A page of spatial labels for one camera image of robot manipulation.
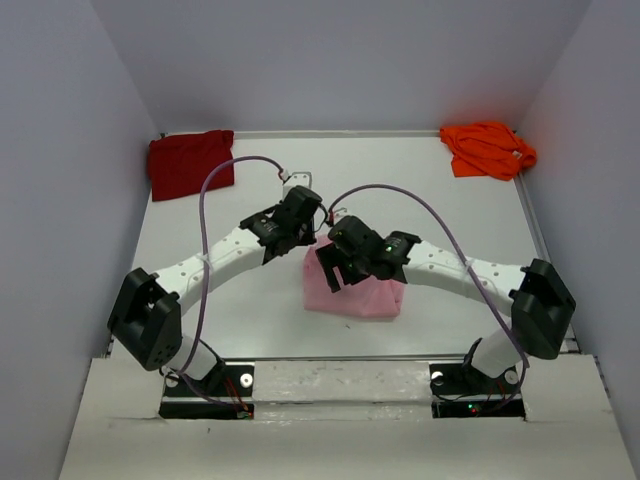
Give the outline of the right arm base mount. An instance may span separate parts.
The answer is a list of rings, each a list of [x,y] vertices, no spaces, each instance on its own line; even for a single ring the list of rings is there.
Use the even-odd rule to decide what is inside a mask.
[[[516,366],[491,378],[473,369],[467,358],[429,366],[431,409],[436,419],[526,417]]]

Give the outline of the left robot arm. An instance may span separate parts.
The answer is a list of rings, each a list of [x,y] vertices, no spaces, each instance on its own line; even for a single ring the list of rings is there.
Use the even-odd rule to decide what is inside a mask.
[[[315,242],[313,220],[322,199],[309,188],[283,189],[276,205],[242,220],[202,253],[148,273],[128,273],[107,327],[147,371],[163,367],[186,376],[195,392],[209,395],[224,378],[225,363],[200,341],[182,332],[182,317],[205,306],[209,293],[236,276],[261,267],[291,250]]]

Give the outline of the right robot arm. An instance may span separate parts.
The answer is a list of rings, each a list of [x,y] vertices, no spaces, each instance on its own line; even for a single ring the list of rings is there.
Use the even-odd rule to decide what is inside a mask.
[[[576,302],[554,266],[535,258],[504,265],[441,249],[394,231],[380,236],[359,218],[341,218],[316,256],[332,292],[369,278],[432,287],[485,303],[499,328],[477,340],[460,368],[462,384],[482,392],[504,371],[529,358],[554,360]]]

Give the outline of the pink t shirt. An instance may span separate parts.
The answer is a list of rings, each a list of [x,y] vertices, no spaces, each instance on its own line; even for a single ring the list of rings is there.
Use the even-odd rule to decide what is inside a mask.
[[[390,320],[402,309],[405,285],[393,280],[367,278],[356,285],[339,281],[340,290],[332,293],[316,251],[329,244],[320,235],[303,260],[303,306],[308,311],[348,316],[365,320]]]

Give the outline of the orange t shirt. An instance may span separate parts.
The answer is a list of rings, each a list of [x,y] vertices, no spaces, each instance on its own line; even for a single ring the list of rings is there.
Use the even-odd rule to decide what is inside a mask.
[[[537,164],[536,150],[500,122],[444,126],[439,137],[452,154],[451,169],[456,178],[511,181]]]

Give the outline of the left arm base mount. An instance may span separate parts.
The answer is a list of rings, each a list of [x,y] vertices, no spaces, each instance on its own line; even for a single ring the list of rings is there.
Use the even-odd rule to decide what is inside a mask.
[[[176,420],[253,420],[255,363],[228,361],[203,380],[185,379],[163,368],[159,415]]]

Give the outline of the dark red folded t shirt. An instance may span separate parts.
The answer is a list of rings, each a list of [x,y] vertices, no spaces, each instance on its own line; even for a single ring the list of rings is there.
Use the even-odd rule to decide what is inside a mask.
[[[198,194],[208,174],[232,159],[234,132],[171,135],[149,143],[147,173],[153,202]]]

